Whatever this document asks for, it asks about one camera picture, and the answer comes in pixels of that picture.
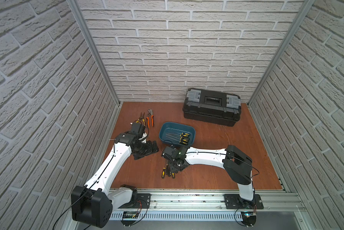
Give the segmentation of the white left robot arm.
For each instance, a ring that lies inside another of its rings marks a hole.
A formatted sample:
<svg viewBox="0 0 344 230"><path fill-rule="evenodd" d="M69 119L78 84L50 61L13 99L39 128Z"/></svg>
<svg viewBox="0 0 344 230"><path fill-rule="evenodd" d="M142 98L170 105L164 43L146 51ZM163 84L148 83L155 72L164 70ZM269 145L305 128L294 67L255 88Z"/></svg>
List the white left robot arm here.
<svg viewBox="0 0 344 230"><path fill-rule="evenodd" d="M110 192L110 187L126 159L133 155L136 160L157 153L155 141L146 141L144 134L121 133L114 140L114 146L100 168L84 186L76 186L71 193L72 219L98 228L104 227L114 210L127 206L139 206L137 189L123 185Z"/></svg>

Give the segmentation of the file seven yellow black handle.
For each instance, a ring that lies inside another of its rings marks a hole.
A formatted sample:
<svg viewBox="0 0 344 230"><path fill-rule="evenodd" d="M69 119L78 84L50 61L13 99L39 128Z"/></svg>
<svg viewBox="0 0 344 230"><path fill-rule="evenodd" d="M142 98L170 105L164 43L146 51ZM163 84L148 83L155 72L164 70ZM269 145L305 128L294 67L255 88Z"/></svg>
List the file seven yellow black handle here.
<svg viewBox="0 0 344 230"><path fill-rule="evenodd" d="M172 145L177 145L177 144L188 145L188 143L186 143L186 142L178 142L178 141L173 141L173 140L169 140L169 139L165 139L164 141L171 143Z"/></svg>

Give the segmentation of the teal plastic storage box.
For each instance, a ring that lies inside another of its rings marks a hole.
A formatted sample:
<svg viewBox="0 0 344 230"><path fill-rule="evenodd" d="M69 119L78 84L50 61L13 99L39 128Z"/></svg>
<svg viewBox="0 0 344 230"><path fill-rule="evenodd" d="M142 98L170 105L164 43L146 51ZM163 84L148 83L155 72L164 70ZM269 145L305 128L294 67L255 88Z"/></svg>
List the teal plastic storage box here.
<svg viewBox="0 0 344 230"><path fill-rule="evenodd" d="M192 126L174 122L166 122L159 132L159 139L164 144L174 146L192 146L195 140L196 130Z"/></svg>

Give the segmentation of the file nine yellow black handle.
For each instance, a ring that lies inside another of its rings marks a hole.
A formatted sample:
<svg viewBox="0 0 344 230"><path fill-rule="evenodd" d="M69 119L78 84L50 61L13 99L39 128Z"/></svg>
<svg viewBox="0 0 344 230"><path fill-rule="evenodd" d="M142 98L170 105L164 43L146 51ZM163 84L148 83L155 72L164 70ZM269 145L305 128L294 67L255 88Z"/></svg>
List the file nine yellow black handle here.
<svg viewBox="0 0 344 230"><path fill-rule="evenodd" d="M170 135L170 134L166 134L166 136L168 138L174 138L174 139L179 139L179 140L189 140L190 137L189 136L181 136L181 135Z"/></svg>

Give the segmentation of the file eight yellow black handle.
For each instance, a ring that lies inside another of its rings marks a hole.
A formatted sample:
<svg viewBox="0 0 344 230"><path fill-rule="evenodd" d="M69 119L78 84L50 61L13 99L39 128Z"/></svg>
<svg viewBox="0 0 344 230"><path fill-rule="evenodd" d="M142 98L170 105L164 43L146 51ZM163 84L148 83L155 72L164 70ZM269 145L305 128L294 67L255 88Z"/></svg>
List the file eight yellow black handle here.
<svg viewBox="0 0 344 230"><path fill-rule="evenodd" d="M169 140L173 140L173 141L178 141L178 142L186 142L188 143L189 142L189 138L184 138L184 137L174 137L174 136L171 136L171 137L167 137Z"/></svg>

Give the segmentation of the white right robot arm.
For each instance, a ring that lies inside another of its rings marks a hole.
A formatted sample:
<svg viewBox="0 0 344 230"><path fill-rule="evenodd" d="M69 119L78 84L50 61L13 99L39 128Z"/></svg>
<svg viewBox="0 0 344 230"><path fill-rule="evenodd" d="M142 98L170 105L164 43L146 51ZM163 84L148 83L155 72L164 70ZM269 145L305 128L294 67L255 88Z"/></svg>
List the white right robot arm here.
<svg viewBox="0 0 344 230"><path fill-rule="evenodd" d="M249 202L254 200L252 159L236 146L229 145L225 149L216 150L186 146L166 147L161 156L168 161L172 173L181 172L196 164L222 168L238 184L240 199Z"/></svg>

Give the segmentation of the file one yellow black handle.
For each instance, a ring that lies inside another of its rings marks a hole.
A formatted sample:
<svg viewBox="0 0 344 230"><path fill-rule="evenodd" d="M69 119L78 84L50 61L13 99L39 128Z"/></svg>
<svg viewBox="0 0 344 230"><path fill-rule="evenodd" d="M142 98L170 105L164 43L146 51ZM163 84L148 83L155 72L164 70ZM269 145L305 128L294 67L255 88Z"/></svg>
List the file one yellow black handle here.
<svg viewBox="0 0 344 230"><path fill-rule="evenodd" d="M164 167L164 168L163 168L163 172L162 172L162 177L161 177L162 179L165 178L166 172L167 172L167 167Z"/></svg>

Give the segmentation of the file ten yellow black handle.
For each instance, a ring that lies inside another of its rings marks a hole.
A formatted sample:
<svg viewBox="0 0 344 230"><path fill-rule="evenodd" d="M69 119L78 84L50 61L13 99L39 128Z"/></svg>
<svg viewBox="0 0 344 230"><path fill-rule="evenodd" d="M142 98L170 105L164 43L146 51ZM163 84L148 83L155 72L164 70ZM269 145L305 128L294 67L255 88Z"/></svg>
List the file ten yellow black handle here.
<svg viewBox="0 0 344 230"><path fill-rule="evenodd" d="M189 134L189 133L167 133L166 135L177 136L177 137L189 137L191 134Z"/></svg>

